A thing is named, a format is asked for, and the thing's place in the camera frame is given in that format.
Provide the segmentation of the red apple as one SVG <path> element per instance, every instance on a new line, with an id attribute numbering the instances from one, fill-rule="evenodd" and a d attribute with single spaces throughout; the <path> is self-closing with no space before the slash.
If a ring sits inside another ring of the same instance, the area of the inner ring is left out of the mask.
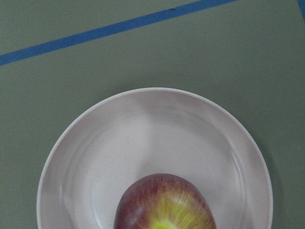
<path id="1" fill-rule="evenodd" d="M 115 229 L 214 229 L 216 223 L 201 192 L 171 174 L 141 178 L 124 192 Z"/>

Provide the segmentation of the pink plastic plate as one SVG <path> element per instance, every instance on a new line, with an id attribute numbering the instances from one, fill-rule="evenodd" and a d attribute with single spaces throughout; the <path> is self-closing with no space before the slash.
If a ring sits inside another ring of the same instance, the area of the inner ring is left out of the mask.
<path id="1" fill-rule="evenodd" d="M 167 173 L 202 193 L 219 229 L 269 229 L 271 180 L 247 130 L 196 94 L 142 88 L 80 115 L 45 163 L 37 194 L 40 229 L 111 229 L 125 190 Z"/>

